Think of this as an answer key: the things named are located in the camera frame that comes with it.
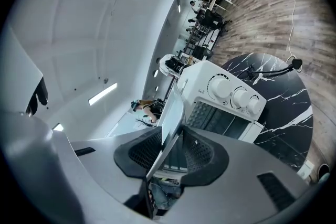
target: black shoe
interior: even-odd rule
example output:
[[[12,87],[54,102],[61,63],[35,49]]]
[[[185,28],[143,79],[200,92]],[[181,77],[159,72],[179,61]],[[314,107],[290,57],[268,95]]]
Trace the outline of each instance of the black shoe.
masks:
[[[318,180],[320,181],[320,179],[322,178],[322,176],[324,176],[327,173],[330,173],[330,169],[329,169],[329,166],[324,163],[318,169],[318,172],[317,172]]]

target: oven knob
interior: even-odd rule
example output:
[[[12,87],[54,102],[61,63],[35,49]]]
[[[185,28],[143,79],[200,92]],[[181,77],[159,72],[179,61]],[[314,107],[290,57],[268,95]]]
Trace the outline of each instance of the oven knob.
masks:
[[[245,90],[238,90],[233,94],[233,102],[236,106],[244,108],[247,106],[250,95]]]
[[[211,85],[212,92],[219,98],[226,98],[232,92],[231,83],[227,79],[218,78]]]
[[[258,114],[261,109],[261,102],[257,99],[251,99],[247,109],[251,114]]]

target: ceiling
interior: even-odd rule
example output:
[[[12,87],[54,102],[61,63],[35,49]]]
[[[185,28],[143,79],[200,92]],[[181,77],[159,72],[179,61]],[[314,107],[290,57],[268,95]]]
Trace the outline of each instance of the ceiling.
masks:
[[[43,73],[36,116],[71,141],[104,137],[142,96],[174,0],[16,0],[7,24]],[[118,87],[89,106],[106,87]]]

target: ceiling light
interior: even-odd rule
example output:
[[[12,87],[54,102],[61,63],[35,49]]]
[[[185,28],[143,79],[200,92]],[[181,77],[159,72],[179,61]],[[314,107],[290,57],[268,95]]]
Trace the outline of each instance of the ceiling light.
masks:
[[[114,90],[117,86],[118,86],[118,84],[115,83],[112,86],[110,86],[110,87],[106,88],[105,90],[103,90],[102,92],[98,93],[97,95],[95,95],[94,97],[92,97],[91,99],[89,99],[89,104],[93,105],[99,99],[103,98],[106,94],[108,94],[110,91]]]
[[[60,124],[60,123],[57,123],[57,125],[54,127],[54,128],[52,128],[53,130],[55,130],[55,131],[63,131],[63,126]]]

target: round table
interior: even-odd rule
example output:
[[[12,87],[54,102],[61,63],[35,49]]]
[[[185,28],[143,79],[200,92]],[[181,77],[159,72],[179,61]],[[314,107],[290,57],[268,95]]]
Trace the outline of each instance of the round table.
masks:
[[[271,71],[285,68],[279,58],[260,53],[238,56],[222,66],[231,74],[239,75],[253,65],[256,71]],[[247,73],[240,78],[259,92],[266,106],[258,120],[264,129],[254,144],[298,171],[304,164],[310,147],[313,117],[307,89],[295,70],[281,75]]]

